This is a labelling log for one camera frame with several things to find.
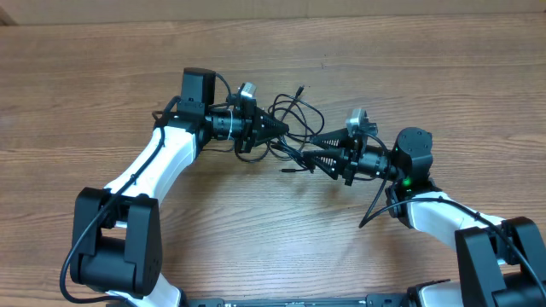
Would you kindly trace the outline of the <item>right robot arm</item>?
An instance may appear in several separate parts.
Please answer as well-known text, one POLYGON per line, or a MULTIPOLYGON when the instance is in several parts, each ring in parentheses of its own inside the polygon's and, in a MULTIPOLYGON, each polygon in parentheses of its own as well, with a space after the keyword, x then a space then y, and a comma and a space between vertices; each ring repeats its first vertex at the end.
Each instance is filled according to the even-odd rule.
POLYGON ((402 130, 392 148, 374 128, 336 130, 312 139, 315 150, 302 154, 347 185, 379 179, 386 206, 369 208, 370 223, 387 212, 409 229, 431 235, 456 252, 458 281, 430 281, 410 287, 398 306, 543 306, 545 244, 528 217, 484 214, 453 200, 432 179, 431 133, 402 130))

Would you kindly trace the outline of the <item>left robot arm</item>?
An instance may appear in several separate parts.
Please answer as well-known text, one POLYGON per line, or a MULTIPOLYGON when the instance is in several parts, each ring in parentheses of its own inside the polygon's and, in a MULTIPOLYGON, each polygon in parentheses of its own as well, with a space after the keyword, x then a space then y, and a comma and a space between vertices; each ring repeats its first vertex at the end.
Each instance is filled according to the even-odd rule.
POLYGON ((84 188, 75 200, 72 247, 59 287, 73 304, 186 306, 182 289, 162 273, 160 205, 173 183, 212 139, 248 153, 289 130, 258 107, 251 83, 215 102, 213 70, 187 67, 181 92, 154 112, 148 145, 104 188, 84 188))

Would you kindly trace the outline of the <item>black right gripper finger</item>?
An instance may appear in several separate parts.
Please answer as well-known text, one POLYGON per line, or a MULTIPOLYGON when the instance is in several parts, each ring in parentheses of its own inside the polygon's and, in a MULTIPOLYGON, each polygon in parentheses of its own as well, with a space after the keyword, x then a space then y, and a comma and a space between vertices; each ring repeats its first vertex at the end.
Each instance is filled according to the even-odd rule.
POLYGON ((332 179, 337 179, 346 167, 346 151, 343 148, 304 151, 302 158, 311 172, 318 168, 332 179))
POLYGON ((322 149, 345 148, 350 140, 347 128, 343 128, 314 136, 311 144, 322 149))

